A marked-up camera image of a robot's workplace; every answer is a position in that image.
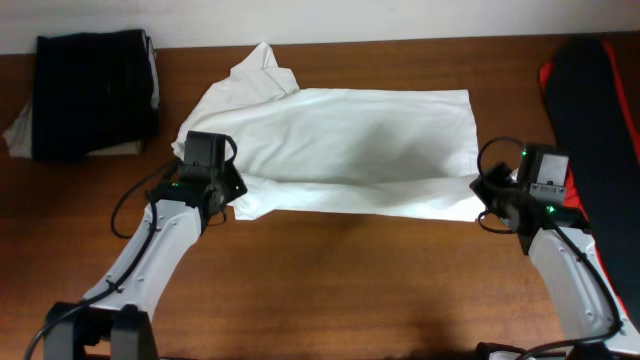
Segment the white t-shirt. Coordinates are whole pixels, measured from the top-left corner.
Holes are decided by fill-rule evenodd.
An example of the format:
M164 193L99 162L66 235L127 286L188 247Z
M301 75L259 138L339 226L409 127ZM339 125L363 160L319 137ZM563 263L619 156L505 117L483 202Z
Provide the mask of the white t-shirt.
M237 144L240 220L291 210L471 222L483 208L470 188L478 140L465 90L302 89L263 42L205 92L177 156L191 131Z

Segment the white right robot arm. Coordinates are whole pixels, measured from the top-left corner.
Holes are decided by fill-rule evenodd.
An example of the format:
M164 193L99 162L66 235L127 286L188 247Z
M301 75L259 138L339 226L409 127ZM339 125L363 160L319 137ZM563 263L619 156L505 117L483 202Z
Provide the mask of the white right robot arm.
M614 293L581 210L563 204L569 161L526 155L516 174L505 163L481 170L471 188L517 235L559 316L564 339L526 350L497 346L489 359L633 359L639 330Z

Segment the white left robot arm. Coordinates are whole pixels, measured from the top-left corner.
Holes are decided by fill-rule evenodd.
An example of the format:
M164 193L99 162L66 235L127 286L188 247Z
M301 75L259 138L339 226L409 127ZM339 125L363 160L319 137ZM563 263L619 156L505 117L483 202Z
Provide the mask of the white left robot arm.
M115 263L79 302L56 303L32 342L47 359L88 359L101 341L112 359L158 358L151 319L175 268L210 220L246 192L231 161L170 162Z

